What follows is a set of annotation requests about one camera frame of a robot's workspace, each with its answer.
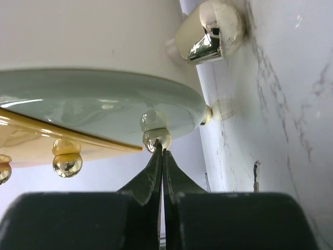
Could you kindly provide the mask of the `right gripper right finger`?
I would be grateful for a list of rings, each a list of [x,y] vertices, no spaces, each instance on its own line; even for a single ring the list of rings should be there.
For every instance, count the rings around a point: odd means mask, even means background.
[[[167,249],[318,249],[290,195],[208,193],[167,150],[162,174]]]

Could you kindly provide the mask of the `grey bottom drawer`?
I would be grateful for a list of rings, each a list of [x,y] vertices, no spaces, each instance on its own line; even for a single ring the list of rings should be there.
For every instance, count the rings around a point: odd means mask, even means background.
[[[145,132],[188,134],[206,103],[191,87],[139,73],[96,69],[1,71],[1,152],[50,155],[56,139],[98,157],[140,152]]]

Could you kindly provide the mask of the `yellow drawer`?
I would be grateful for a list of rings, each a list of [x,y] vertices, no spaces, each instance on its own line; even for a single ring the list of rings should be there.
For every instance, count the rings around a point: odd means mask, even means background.
[[[1,154],[12,158],[12,170],[51,164],[58,176],[70,178],[80,172],[85,161],[142,149],[1,109]]]

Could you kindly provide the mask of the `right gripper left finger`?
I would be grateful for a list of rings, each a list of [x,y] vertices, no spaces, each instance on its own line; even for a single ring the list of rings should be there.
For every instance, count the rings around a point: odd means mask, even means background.
[[[1,221],[1,249],[158,249],[163,149],[116,192],[25,193]]]

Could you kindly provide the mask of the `cream drawer organizer shell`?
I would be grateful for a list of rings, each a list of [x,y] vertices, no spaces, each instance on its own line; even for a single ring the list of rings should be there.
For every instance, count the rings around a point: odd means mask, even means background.
[[[181,80],[231,57],[246,26],[233,1],[1,1],[1,69],[129,71]]]

